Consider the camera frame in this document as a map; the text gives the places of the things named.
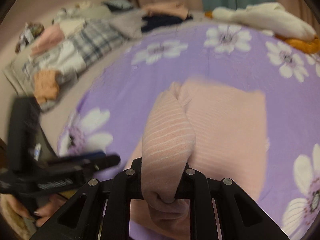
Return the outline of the left hand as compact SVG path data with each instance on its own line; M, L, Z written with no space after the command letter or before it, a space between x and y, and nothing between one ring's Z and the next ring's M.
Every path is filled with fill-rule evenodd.
M9 207L23 218L33 219L28 212L27 208L21 204L14 196L10 194L1 194ZM66 198L59 194L54 194L49 197L48 203L42 207L39 207L33 212L33 215L37 217L36 226L39 228L50 218L56 211L63 206L66 202Z

